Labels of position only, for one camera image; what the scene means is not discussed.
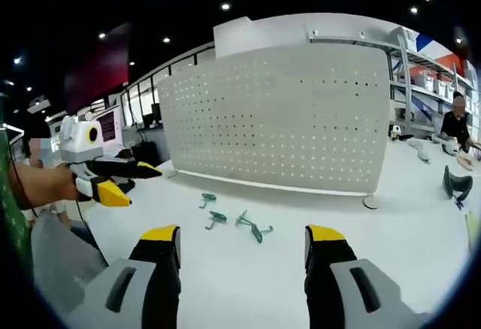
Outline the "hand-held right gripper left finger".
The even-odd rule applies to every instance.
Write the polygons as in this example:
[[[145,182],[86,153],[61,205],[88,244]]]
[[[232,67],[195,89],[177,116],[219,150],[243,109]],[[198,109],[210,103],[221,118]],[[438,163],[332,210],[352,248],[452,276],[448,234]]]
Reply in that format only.
[[[180,227],[144,233],[85,288],[68,315],[71,328],[175,328],[181,292]]]

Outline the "person's left hand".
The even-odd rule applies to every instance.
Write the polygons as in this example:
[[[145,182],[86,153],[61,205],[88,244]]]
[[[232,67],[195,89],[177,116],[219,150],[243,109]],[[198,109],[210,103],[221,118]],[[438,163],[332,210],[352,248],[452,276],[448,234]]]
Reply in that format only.
[[[14,161],[8,166],[8,182],[21,210],[62,200],[75,201],[81,196],[73,173],[64,164],[55,168],[35,168]]]

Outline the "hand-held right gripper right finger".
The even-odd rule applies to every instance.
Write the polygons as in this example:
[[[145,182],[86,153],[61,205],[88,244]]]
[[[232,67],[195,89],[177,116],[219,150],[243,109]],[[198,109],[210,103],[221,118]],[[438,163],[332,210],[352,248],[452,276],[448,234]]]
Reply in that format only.
[[[304,257],[311,328],[422,328],[429,322],[428,313],[402,301],[394,280],[356,257],[340,232],[307,225]]]

